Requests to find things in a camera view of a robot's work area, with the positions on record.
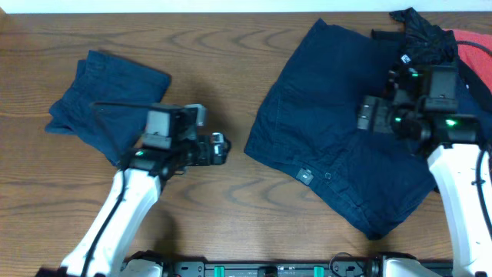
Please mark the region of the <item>dark navy shorts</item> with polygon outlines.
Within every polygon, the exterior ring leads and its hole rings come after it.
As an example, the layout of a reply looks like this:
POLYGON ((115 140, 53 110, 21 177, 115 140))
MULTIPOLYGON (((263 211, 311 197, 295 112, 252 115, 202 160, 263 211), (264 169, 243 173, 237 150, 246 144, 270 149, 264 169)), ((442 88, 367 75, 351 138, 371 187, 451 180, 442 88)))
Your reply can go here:
POLYGON ((397 50, 315 22, 258 109, 244 149, 303 182, 371 240, 401 224, 436 185, 403 141, 357 127, 363 97, 383 92, 397 50))

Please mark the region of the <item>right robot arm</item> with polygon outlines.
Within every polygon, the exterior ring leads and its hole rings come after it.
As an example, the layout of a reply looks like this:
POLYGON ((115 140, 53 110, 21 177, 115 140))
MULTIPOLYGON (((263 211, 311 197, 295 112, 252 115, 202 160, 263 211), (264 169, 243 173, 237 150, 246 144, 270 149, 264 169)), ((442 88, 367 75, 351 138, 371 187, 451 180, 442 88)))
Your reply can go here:
POLYGON ((491 145, 478 118, 457 111, 457 76, 452 65, 391 72, 389 96, 365 96, 357 127, 418 143, 444 204, 452 275, 489 276, 491 145))

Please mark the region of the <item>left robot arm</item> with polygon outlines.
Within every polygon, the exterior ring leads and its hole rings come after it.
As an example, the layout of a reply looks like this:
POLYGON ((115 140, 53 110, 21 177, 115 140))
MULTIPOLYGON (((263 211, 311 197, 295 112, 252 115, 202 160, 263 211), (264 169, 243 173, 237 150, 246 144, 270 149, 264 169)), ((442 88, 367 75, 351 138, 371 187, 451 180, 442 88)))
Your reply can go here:
POLYGON ((191 166, 222 165, 231 143, 220 132, 199 135, 207 109, 201 104, 145 106, 147 123, 141 146, 120 159, 111 190, 90 229, 57 269, 39 276, 171 276, 173 269, 157 254, 138 252, 131 242, 166 182, 191 166))

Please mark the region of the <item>black printed t-shirt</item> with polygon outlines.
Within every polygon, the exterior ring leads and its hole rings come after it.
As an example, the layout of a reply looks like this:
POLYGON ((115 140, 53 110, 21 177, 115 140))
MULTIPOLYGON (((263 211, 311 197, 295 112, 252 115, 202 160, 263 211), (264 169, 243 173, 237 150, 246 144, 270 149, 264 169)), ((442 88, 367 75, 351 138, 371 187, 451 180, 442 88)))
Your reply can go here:
MULTIPOLYGON (((452 29, 442 29, 438 25, 432 25, 413 8, 391 12, 390 17, 402 23, 404 30, 402 32, 373 30, 371 37, 397 45, 397 67, 454 63, 459 74, 458 42, 452 29)), ((470 96, 483 110, 488 112, 491 110, 491 96, 476 98, 476 95, 468 90, 470 96)))

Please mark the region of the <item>folded blue shorts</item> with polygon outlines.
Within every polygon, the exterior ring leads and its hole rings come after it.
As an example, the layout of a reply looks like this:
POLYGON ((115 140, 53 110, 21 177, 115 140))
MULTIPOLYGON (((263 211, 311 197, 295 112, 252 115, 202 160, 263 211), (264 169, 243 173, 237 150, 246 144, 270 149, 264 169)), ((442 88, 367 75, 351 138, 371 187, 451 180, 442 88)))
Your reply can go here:
POLYGON ((145 127, 147 110, 127 105, 160 102, 171 84, 170 75, 107 52, 89 51, 78 61, 75 80, 49 109, 48 133, 76 135, 117 165, 118 149, 133 146, 145 127))

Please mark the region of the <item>red garment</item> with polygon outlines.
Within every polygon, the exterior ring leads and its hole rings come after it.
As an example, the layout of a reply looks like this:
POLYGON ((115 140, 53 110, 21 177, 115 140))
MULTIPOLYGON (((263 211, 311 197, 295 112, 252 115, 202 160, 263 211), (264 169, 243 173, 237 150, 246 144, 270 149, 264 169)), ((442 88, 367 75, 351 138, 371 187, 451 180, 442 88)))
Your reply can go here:
POLYGON ((459 75, 476 98, 491 96, 491 35, 452 29, 458 42, 459 75))

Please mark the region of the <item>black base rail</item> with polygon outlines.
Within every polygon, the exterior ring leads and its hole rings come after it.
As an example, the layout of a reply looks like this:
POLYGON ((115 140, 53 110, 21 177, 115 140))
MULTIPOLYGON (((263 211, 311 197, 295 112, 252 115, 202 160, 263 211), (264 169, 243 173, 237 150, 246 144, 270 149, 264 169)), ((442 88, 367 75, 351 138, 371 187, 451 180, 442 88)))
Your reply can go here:
POLYGON ((330 261, 316 262, 209 262, 205 259, 166 259, 156 252, 136 252, 126 258, 122 276, 167 277, 328 277, 382 276, 385 253, 375 258, 358 258, 346 252, 336 254, 330 261))

